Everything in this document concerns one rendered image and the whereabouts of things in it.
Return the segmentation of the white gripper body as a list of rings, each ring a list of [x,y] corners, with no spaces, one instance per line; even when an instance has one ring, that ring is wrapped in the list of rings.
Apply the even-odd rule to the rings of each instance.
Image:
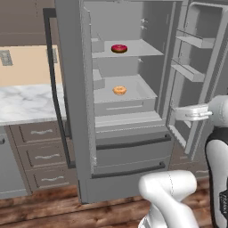
[[[209,118],[213,112],[208,109],[207,104],[174,108],[175,119],[182,121],[200,121]]]

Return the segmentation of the grey fridge door with shelves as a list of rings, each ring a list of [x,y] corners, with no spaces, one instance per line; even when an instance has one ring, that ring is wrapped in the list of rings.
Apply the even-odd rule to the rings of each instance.
[[[207,119],[176,120],[174,108],[209,103],[227,50],[228,0],[183,0],[170,62],[166,125],[189,159],[203,143]]]

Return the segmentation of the grey fridge inner drawer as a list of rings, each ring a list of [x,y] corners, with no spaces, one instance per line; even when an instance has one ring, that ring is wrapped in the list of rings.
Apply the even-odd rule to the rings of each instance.
[[[96,116],[119,115],[127,113],[154,111],[155,99],[104,102],[94,105]]]

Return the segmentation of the grey fridge shelf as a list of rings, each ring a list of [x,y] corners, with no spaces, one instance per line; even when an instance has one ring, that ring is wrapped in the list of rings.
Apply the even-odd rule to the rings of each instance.
[[[127,51],[125,53],[114,53],[111,51],[113,45],[125,45]],[[112,57],[140,57],[140,56],[157,56],[162,55],[162,52],[154,48],[152,45],[145,42],[143,39],[138,40],[123,40],[123,41],[105,41],[104,51],[93,53],[95,58],[112,58]]]

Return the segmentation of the grey fridge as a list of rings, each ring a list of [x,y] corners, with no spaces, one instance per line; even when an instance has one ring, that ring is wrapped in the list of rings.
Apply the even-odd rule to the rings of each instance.
[[[168,157],[114,166],[97,166],[96,141],[168,131],[170,62],[183,0],[55,0],[64,101],[73,143],[77,187],[87,202],[86,181],[94,174],[153,167]],[[105,41],[143,39],[157,56],[93,58]],[[126,93],[112,89],[124,86]],[[104,102],[155,99],[154,111],[96,116]]]

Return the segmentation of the brown base cabinet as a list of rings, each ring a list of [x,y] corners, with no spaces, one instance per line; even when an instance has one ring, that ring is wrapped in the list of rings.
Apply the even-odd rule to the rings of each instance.
[[[193,161],[183,152],[179,142],[175,142],[169,164],[170,170],[191,171],[197,179],[208,177],[208,165],[203,152]]]

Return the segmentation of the grey freezer drawer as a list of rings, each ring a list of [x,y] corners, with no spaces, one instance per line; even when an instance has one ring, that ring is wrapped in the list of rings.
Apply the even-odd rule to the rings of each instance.
[[[103,144],[132,143],[150,140],[154,138],[164,137],[166,134],[170,133],[168,131],[162,131],[149,134],[136,134],[113,138],[104,138],[97,140],[96,146]],[[162,159],[170,155],[172,145],[173,137],[168,142],[158,142],[154,144],[148,144],[131,148],[118,148],[100,151],[97,150],[97,166],[105,167],[140,161],[148,161],[152,159]]]
[[[139,195],[138,182],[143,175],[167,171],[165,168],[133,175],[93,178],[86,181],[87,202],[95,203]]]

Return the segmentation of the orange glazed donut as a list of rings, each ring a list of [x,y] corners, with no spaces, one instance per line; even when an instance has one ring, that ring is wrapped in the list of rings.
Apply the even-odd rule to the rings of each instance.
[[[116,95],[123,95],[126,93],[126,88],[123,85],[117,85],[112,89],[112,91]]]

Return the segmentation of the pink frosted donut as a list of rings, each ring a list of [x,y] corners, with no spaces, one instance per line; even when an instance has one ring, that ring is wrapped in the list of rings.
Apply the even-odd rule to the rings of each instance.
[[[111,51],[114,53],[125,53],[127,51],[126,45],[113,45]]]

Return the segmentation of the brown cabinet drawer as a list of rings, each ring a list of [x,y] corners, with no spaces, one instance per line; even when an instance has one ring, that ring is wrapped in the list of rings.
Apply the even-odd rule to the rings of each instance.
[[[27,170],[66,163],[64,151],[59,142],[20,146],[18,148],[18,151],[19,151],[23,166]],[[55,157],[52,159],[35,159],[35,156],[38,156],[38,155],[47,156],[47,155],[52,155],[56,153],[59,153],[61,156]]]
[[[71,185],[77,182],[76,171],[74,169],[67,169],[66,167],[27,171],[26,174],[32,191]],[[64,179],[59,179],[54,182],[41,182],[42,178],[54,178],[57,176],[64,176]]]
[[[55,122],[18,124],[10,126],[10,128],[17,145],[48,142],[61,138],[59,127]],[[30,133],[31,131],[43,131],[47,129],[52,129],[53,132],[43,135]]]

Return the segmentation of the grey wall socket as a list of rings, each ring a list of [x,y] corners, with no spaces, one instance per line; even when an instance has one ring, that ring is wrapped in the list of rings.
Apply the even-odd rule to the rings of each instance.
[[[0,50],[0,59],[4,66],[12,66],[12,58],[9,50]]]
[[[53,63],[58,63],[57,54],[56,54],[56,48],[53,48]]]

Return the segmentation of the brown wall cupboard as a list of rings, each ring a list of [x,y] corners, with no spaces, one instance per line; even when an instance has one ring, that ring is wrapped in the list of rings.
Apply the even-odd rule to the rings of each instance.
[[[44,8],[54,0],[0,0],[0,46],[45,45]]]

